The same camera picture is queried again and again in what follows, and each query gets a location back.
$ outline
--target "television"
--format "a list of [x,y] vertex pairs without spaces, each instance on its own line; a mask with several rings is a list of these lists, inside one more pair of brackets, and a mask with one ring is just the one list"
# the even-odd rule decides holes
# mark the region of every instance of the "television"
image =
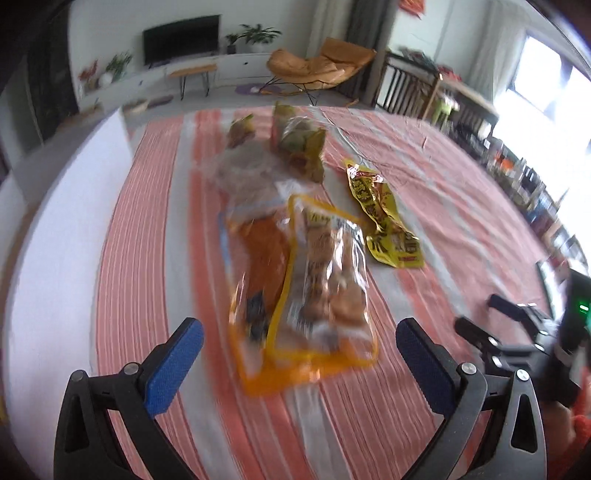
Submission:
[[220,15],[181,20],[144,30],[144,64],[155,66],[178,57],[219,51]]

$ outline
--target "red decoration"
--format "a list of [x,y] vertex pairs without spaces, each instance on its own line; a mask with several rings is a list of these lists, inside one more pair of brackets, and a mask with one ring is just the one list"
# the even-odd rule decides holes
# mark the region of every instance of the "red decoration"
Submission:
[[420,17],[425,13],[425,0],[400,0],[400,8],[411,15]]
[[90,80],[93,76],[95,76],[96,74],[96,67],[98,66],[99,61],[95,60],[95,62],[92,64],[92,67],[88,67],[87,69],[84,69],[80,72],[80,74],[78,75],[78,79],[81,82],[87,82],[88,80]]

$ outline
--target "blue gripper pad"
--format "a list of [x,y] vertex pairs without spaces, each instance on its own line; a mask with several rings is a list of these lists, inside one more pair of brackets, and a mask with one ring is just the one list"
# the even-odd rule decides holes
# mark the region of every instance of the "blue gripper pad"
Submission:
[[[434,346],[427,334],[425,337]],[[434,352],[411,328],[409,319],[402,320],[396,327],[396,346],[431,410],[445,418],[451,415],[455,410],[453,382]]]
[[203,339],[203,325],[194,320],[146,383],[144,406],[152,418],[168,410],[203,347]]

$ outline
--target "curtain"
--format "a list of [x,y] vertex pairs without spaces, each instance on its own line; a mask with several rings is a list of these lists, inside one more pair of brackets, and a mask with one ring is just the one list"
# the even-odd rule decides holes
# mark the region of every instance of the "curtain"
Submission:
[[319,0],[314,12],[306,58],[316,57],[326,37],[344,40],[353,0]]
[[[374,50],[381,50],[383,31],[391,29],[392,22],[386,22],[392,0],[353,0],[349,28],[345,40]],[[349,98],[359,98],[368,84],[371,68],[365,67],[353,78],[341,83],[337,90]]]
[[530,17],[519,5],[492,0],[489,21],[466,83],[488,101],[511,81],[526,37]]

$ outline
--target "red striped fabric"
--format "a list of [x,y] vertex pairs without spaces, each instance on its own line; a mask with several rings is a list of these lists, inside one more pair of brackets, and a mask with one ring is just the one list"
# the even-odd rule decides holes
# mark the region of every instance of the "red striped fabric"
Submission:
[[[271,109],[197,112],[191,149],[189,255],[191,292],[206,341],[202,352],[217,416],[239,474],[245,480],[324,480],[310,467],[305,432],[288,412],[281,395],[250,398],[242,392],[226,337],[229,295],[219,245],[217,216],[223,199],[202,176],[200,165],[225,146],[222,121],[255,113],[257,137],[266,140]],[[453,282],[467,313],[500,333],[519,338],[510,323],[489,320],[483,308],[494,292],[508,291],[514,301],[542,303],[534,263],[543,251],[502,192],[447,138],[426,124],[401,117],[347,109],[309,109],[327,126],[325,163],[341,185],[322,192],[336,203],[350,196],[342,160],[359,152],[378,168],[423,229],[441,265],[420,270],[369,268],[369,307],[380,341],[374,368],[351,370],[320,382],[320,398],[338,439],[344,462],[355,479],[401,478],[424,449],[436,421],[395,347],[397,306],[388,295],[388,279],[408,300],[415,317],[434,341],[458,361],[471,351],[453,332],[457,305]],[[96,348],[99,372],[118,371],[142,360],[166,340],[163,273],[164,229],[168,190],[183,119],[148,125],[132,171],[123,188],[105,243],[97,299]],[[188,396],[175,399],[159,419],[164,431],[192,470],[204,478],[184,411]],[[113,419],[126,454],[144,478],[147,472]]]
[[[168,337],[164,292],[164,229],[168,190],[182,118],[151,123],[121,191],[103,249],[96,305],[100,375],[143,359]],[[113,426],[134,472],[150,478],[119,415]],[[205,478],[178,395],[157,417],[170,442]]]
[[225,138],[219,111],[198,112],[191,177],[190,253],[196,312],[204,324],[207,365],[228,442],[245,478],[312,479],[300,441],[280,395],[249,398],[240,390],[229,356],[229,293],[219,247],[217,216],[222,201],[198,168],[219,154]]

